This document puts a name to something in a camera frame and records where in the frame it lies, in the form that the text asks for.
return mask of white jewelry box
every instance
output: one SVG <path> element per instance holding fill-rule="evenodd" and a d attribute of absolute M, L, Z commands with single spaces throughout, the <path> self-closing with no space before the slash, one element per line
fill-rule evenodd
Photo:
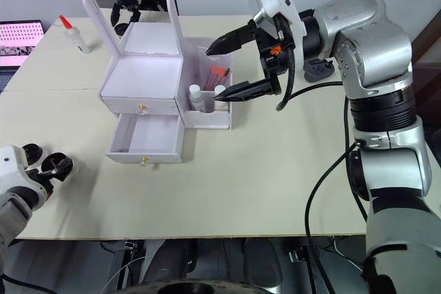
<path fill-rule="evenodd" d="M 174 0 L 167 0 L 170 23 L 131 23 L 118 41 L 95 0 L 86 12 L 112 53 L 99 98 L 119 117 L 109 151 L 121 163 L 182 162 L 185 128 L 229 129 L 229 111 L 214 109 L 214 92 L 203 92 L 207 113 L 192 110 L 188 89 L 205 84 L 211 65 L 229 68 L 230 55 L 205 55 L 213 39 L 185 38 Z M 232 73 L 224 85 L 232 84 Z"/>

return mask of red bottle cap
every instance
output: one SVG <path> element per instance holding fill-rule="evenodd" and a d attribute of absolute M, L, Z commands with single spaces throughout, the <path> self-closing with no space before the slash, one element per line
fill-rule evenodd
<path fill-rule="evenodd" d="M 60 15 L 60 20 L 66 29 L 72 29 L 72 24 L 70 24 L 63 15 Z"/>

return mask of table surface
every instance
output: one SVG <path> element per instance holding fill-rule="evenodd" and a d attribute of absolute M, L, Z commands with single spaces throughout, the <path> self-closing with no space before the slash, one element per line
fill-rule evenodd
<path fill-rule="evenodd" d="M 180 18 L 185 36 L 214 37 L 248 19 Z M 232 130 L 185 130 L 181 164 L 118 164 L 104 156 L 116 117 L 98 98 L 110 52 L 89 19 L 72 23 L 92 46 L 90 54 L 79 52 L 56 21 L 0 94 L 0 145 L 37 143 L 73 156 L 78 165 L 20 238 L 305 234 L 312 187 L 344 149 L 341 87 L 303 94 L 281 112 L 275 107 L 282 96 L 235 104 Z M 263 76 L 253 43 L 235 53 L 232 69 L 235 83 Z M 295 90 L 306 85 L 298 75 Z M 430 152 L 429 158 L 427 204 L 441 215 L 441 171 Z M 316 235 L 365 232 L 343 164 L 318 190 L 310 224 Z"/>

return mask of glue bottle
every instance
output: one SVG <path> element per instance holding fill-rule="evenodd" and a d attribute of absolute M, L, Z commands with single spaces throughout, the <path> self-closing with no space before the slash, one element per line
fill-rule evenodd
<path fill-rule="evenodd" d="M 205 113 L 205 102 L 199 85 L 190 85 L 190 101 L 195 110 Z"/>
<path fill-rule="evenodd" d="M 80 30 L 77 27 L 73 27 L 72 24 L 63 15 L 60 15 L 60 20 L 66 28 L 65 35 L 74 41 L 76 46 L 82 51 L 82 53 L 90 53 L 90 48 L 86 45 L 84 40 L 80 36 Z"/>
<path fill-rule="evenodd" d="M 223 91 L 225 91 L 225 86 L 216 85 L 216 87 L 214 88 L 214 96 L 217 96 Z M 225 101 L 214 101 L 214 110 L 221 110 L 228 112 L 228 103 Z"/>

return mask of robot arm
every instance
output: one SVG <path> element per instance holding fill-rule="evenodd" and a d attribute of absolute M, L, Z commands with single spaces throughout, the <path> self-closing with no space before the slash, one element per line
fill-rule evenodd
<path fill-rule="evenodd" d="M 45 156 L 35 144 L 0 147 L 0 275 L 9 244 L 52 194 L 51 179 L 62 182 L 73 169 L 72 159 L 62 153 Z"/>
<path fill-rule="evenodd" d="M 372 293 L 441 291 L 441 220 L 422 199 L 430 188 L 431 170 L 411 86 L 411 43 L 402 28 L 387 18 L 384 0 L 334 0 L 300 15 L 292 0 L 249 2 L 260 10 L 248 27 L 255 24 L 259 35 L 263 30 L 272 38 L 267 45 L 256 41 L 265 77 L 267 64 L 275 63 L 271 86 L 278 89 L 258 89 L 256 83 L 245 82 L 215 99 L 246 101 L 280 93 L 277 76 L 286 70 L 285 53 L 292 51 L 283 47 L 285 32 L 280 34 L 274 24 L 278 15 L 291 24 L 297 70 L 303 58 L 335 57 L 358 146 L 349 159 L 351 187 L 370 202 L 363 276 Z M 228 53 L 253 39 L 235 39 L 242 35 L 222 36 L 207 54 Z M 271 53 L 276 47 L 280 52 Z M 261 52 L 265 48 L 270 52 Z"/>

